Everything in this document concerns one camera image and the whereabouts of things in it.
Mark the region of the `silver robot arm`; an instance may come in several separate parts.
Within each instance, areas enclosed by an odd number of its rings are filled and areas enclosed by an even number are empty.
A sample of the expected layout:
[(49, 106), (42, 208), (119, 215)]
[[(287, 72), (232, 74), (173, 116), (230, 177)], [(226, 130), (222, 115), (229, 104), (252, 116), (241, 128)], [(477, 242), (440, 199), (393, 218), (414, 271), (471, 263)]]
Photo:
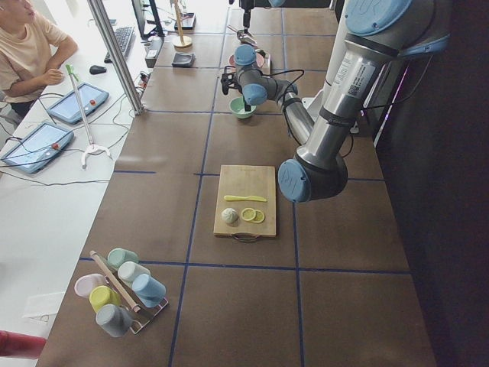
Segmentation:
[(235, 72), (222, 77), (222, 88), (237, 89), (247, 107), (275, 101), (300, 144), (278, 170), (279, 187), (288, 200), (321, 200), (343, 191), (348, 170), (339, 151), (382, 67), (444, 50), (451, 11), (450, 1), (347, 1), (316, 117), (292, 82), (259, 70), (251, 45), (235, 50)]

